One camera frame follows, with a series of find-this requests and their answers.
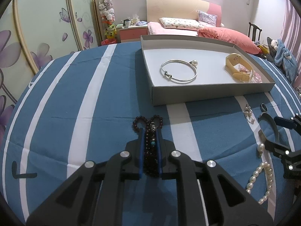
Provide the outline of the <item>plush toy tower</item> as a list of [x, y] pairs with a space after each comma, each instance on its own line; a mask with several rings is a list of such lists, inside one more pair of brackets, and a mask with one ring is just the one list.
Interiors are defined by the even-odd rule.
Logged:
[[106, 28], [115, 23], [115, 11], [112, 0], [97, 0], [98, 20], [102, 40], [106, 39]]

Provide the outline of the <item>pink curtain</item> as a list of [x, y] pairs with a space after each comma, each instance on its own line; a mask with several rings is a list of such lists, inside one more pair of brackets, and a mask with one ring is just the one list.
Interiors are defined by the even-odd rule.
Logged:
[[300, 51], [300, 16], [290, 0], [285, 0], [285, 17], [281, 40], [292, 53]]

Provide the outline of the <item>red waste bin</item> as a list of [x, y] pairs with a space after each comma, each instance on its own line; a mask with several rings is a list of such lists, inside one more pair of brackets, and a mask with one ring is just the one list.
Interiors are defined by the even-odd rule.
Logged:
[[110, 44], [116, 44], [116, 43], [117, 43], [116, 38], [107, 38], [101, 42], [101, 45], [104, 46], [104, 45], [110, 45]]

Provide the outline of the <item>dark wooden chair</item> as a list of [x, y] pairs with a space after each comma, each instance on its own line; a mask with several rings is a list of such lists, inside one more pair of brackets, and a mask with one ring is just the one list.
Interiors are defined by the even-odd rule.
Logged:
[[249, 22], [249, 30], [248, 36], [251, 38], [252, 42], [260, 41], [262, 29], [260, 29], [257, 25]]

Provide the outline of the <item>sliding wardrobe with flowers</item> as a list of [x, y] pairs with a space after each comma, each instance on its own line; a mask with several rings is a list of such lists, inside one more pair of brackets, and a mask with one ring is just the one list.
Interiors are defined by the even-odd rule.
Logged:
[[11, 0], [1, 17], [1, 133], [34, 75], [51, 60], [97, 47], [95, 0]]

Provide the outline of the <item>pink white nightstand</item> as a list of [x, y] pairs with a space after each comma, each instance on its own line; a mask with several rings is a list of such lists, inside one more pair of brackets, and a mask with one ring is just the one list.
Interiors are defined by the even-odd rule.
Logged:
[[142, 35], [148, 34], [148, 26], [129, 26], [117, 29], [117, 38], [119, 42], [140, 41]]

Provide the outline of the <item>purple floral pillow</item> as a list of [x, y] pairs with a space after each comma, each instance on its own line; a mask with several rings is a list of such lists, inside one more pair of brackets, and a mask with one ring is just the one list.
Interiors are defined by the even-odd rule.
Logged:
[[217, 23], [217, 15], [208, 14], [206, 12], [198, 10], [198, 22], [203, 26], [209, 25], [215, 27]]

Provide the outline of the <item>white patterned pillow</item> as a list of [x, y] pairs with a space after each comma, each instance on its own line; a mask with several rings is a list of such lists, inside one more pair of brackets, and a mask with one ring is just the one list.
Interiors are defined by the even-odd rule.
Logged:
[[162, 17], [159, 21], [166, 29], [197, 31], [204, 27], [198, 21], [193, 19]]

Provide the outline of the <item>silver crystal earrings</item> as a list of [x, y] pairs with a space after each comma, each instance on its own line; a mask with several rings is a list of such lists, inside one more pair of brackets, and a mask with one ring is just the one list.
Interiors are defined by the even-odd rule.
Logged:
[[251, 107], [249, 106], [249, 104], [246, 104], [246, 106], [243, 110], [243, 113], [244, 113], [246, 120], [249, 123], [254, 124], [255, 119], [253, 118], [253, 111], [252, 111]]

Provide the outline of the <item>grey cardboard tray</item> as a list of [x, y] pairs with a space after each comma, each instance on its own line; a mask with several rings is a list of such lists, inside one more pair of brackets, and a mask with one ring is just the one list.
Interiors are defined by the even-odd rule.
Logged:
[[[269, 92], [275, 85], [260, 65], [260, 59], [252, 58], [233, 43], [196, 36], [143, 35], [141, 49], [154, 106]], [[262, 81], [245, 83], [233, 79], [226, 67], [226, 56], [231, 53], [240, 54]], [[197, 60], [196, 80], [186, 84], [166, 80], [160, 73], [160, 66], [172, 59]]]

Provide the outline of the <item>black white mug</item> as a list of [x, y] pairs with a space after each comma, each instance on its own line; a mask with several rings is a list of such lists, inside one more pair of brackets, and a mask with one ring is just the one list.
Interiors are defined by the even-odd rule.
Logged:
[[130, 19], [125, 19], [124, 21], [123, 21], [123, 26], [124, 27], [129, 27], [131, 25], [131, 20]]

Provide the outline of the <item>pink bed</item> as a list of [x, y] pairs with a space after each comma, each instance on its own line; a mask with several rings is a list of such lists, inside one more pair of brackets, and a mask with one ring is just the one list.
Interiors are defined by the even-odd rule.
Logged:
[[166, 29], [159, 21], [162, 17], [193, 19], [198, 21], [198, 10], [217, 15], [216, 27], [224, 27], [221, 6], [203, 0], [146, 0], [148, 34], [176, 34], [196, 36], [196, 31]]

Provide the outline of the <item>silver bangle with pearl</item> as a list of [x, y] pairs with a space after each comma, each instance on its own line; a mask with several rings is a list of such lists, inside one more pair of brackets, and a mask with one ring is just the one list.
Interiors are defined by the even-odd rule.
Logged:
[[196, 80], [198, 76], [198, 61], [172, 59], [163, 62], [160, 66], [161, 75], [168, 81], [186, 84]]

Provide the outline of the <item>yellow watch band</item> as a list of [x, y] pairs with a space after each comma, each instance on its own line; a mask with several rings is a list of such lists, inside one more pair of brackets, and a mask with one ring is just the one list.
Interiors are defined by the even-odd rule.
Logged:
[[253, 67], [240, 54], [231, 53], [226, 56], [226, 67], [235, 80], [249, 83], [253, 78]]

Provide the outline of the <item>folded pink duvet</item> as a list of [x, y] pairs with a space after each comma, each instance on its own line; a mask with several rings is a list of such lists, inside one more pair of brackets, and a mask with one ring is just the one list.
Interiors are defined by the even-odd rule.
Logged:
[[225, 27], [203, 27], [197, 30], [197, 34], [199, 37], [233, 43], [249, 54], [257, 55], [261, 52], [248, 36], [236, 30]]

